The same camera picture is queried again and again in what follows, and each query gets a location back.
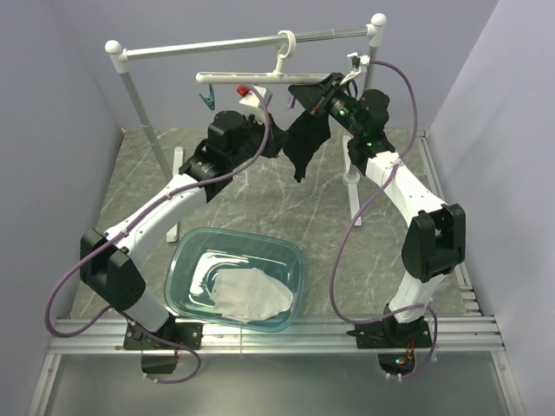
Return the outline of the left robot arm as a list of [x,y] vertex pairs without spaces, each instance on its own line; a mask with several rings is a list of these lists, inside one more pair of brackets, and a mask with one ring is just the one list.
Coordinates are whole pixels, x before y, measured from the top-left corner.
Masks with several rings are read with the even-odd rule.
[[208,204],[257,157],[277,157],[287,140],[271,116],[260,123],[236,111],[216,114],[206,138],[161,191],[108,231],[82,236],[81,280],[134,321],[153,347],[185,346],[174,316],[148,292],[139,265],[186,214]]

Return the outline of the black underwear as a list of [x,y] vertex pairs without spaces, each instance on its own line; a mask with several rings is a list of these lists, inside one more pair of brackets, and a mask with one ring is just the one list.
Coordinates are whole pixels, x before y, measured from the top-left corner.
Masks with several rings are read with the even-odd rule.
[[283,146],[285,156],[294,165],[293,178],[300,183],[314,153],[330,138],[327,114],[311,115],[304,111],[287,130],[288,140]]

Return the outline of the white plastic clip hanger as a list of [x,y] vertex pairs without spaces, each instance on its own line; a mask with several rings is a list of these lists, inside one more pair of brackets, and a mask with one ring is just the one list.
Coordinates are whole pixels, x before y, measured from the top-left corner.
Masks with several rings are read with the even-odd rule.
[[199,84],[316,84],[323,81],[326,74],[287,74],[284,63],[294,56],[297,50],[297,37],[291,30],[280,30],[285,36],[285,43],[277,52],[276,66],[271,72],[198,72],[195,76]]

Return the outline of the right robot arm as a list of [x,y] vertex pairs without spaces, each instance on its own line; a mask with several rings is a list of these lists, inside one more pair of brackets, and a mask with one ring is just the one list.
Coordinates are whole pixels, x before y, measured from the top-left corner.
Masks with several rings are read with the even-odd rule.
[[358,172],[383,189],[401,213],[408,231],[402,246],[405,269],[399,289],[384,309],[384,319],[357,323],[349,335],[359,348],[425,348],[432,344],[425,308],[447,275],[465,258],[466,213],[435,196],[403,163],[384,128],[389,97],[369,89],[350,96],[339,73],[313,85],[292,85],[292,96],[304,112],[290,128],[316,144],[336,120],[350,138],[346,148]]

